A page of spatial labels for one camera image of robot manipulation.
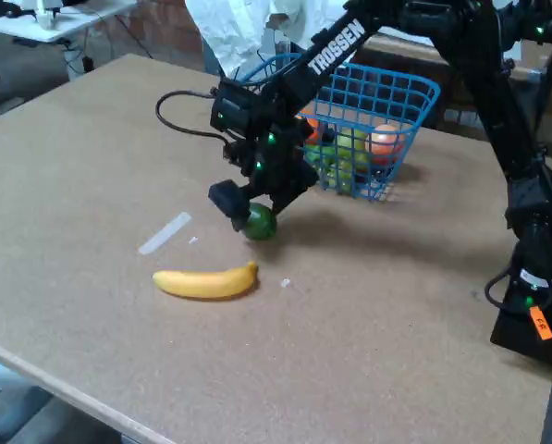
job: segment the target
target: table edge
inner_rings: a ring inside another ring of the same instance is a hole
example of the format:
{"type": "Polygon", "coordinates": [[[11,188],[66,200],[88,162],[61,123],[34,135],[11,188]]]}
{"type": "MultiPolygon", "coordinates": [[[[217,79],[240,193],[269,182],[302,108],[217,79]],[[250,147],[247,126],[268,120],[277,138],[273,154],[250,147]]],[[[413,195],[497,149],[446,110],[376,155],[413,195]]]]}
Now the table edge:
{"type": "Polygon", "coordinates": [[[137,439],[141,444],[175,444],[174,441],[154,432],[151,428],[103,404],[2,347],[0,347],[0,364],[25,376],[35,385],[46,389],[62,401],[113,427],[117,432],[137,439]]]}

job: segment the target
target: white desk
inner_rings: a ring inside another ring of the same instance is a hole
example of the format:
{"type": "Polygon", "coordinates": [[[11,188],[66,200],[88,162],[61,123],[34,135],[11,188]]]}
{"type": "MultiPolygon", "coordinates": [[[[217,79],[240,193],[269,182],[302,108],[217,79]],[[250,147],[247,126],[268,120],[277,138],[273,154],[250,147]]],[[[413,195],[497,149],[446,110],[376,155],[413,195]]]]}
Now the white desk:
{"type": "Polygon", "coordinates": [[[113,17],[135,8],[136,0],[91,0],[85,5],[63,7],[55,16],[52,30],[42,28],[33,16],[20,18],[0,18],[0,33],[34,40],[42,43],[54,43],[63,37],[69,37],[96,22],[113,17]]]}
{"type": "MultiPolygon", "coordinates": [[[[54,27],[45,30],[33,16],[20,18],[0,18],[0,33],[34,40],[41,43],[55,43],[62,38],[68,40],[63,51],[67,64],[68,77],[74,80],[84,73],[82,66],[82,47],[73,37],[98,21],[123,14],[137,7],[137,0],[91,0],[88,4],[64,7],[55,16],[54,27]]],[[[15,99],[0,106],[0,114],[18,106],[22,100],[15,99]]]]}

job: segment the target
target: electronic equipment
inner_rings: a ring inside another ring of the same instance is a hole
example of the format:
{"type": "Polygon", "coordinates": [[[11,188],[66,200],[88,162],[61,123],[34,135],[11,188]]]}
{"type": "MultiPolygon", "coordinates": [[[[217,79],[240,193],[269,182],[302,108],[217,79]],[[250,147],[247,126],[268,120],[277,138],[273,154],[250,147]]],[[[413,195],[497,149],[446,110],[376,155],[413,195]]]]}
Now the electronic equipment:
{"type": "Polygon", "coordinates": [[[296,116],[334,69],[383,26],[429,37],[470,91],[508,189],[507,228],[518,242],[485,289],[499,308],[491,340],[552,364],[552,170],[509,85],[514,62],[503,58],[521,39],[552,43],[552,11],[531,0],[500,9],[491,0],[349,0],[344,7],[311,48],[275,74],[247,83],[223,78],[212,90],[211,125],[235,137],[223,139],[224,157],[249,182],[216,183],[210,199],[236,230],[257,196],[268,195],[275,214],[283,211],[317,181],[298,148],[312,128],[296,116]],[[503,278],[502,302],[491,289],[503,278]]]}

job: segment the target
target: banana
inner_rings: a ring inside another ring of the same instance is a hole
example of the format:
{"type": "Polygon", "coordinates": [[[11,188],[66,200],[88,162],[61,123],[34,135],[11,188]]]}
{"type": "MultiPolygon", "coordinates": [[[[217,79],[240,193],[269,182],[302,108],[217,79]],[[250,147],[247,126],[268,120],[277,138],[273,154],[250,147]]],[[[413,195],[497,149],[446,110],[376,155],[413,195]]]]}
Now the banana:
{"type": "Polygon", "coordinates": [[[169,294],[192,299],[224,299],[249,289],[257,278],[257,264],[227,271],[201,273],[194,271],[157,271],[156,286],[169,294]]]}

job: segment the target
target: orange label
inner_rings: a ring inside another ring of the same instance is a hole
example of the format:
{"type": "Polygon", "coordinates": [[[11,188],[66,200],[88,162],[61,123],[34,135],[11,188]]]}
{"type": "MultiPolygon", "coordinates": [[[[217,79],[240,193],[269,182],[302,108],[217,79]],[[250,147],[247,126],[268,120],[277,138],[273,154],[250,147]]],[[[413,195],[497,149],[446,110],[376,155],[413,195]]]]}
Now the orange label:
{"type": "Polygon", "coordinates": [[[531,307],[531,318],[533,319],[536,331],[542,340],[552,339],[552,331],[549,324],[546,322],[543,311],[537,306],[531,307]]]}

